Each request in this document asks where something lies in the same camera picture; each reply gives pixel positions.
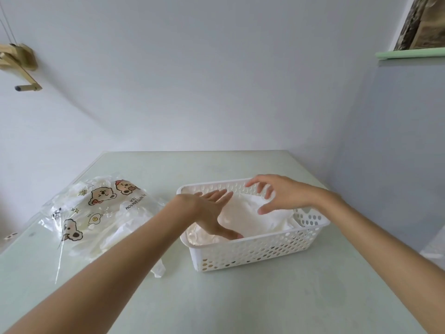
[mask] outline table surface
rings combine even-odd
[[[114,172],[164,199],[184,184],[257,173],[322,186],[287,151],[105,153],[80,179]],[[63,256],[55,283],[57,247],[34,220],[0,256],[0,332],[87,264]],[[164,277],[147,276],[110,333],[425,332],[332,224],[307,251],[230,269],[196,272],[180,241],[162,260]]]

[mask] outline left hand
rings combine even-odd
[[[196,223],[208,234],[221,236],[228,240],[241,239],[243,236],[234,230],[229,230],[218,223],[218,216],[221,210],[233,196],[233,192],[227,190],[215,190],[203,195],[197,192],[194,195],[187,195],[197,206]]]

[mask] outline fried egg print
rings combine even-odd
[[[101,217],[102,217],[102,215],[100,213],[93,214],[90,217],[88,224],[89,225],[91,225],[91,224],[96,224],[96,225],[99,224],[101,222]]]

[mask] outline forearm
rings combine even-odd
[[[445,328],[445,272],[348,206],[324,196],[317,208],[358,250],[428,331]]]
[[[150,269],[193,222],[193,206],[177,196],[7,333],[107,333]]]

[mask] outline wall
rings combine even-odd
[[[329,184],[420,251],[445,225],[445,59],[385,61]]]
[[[103,150],[287,149],[323,180],[406,3],[2,1],[44,87],[0,75],[10,228]]]

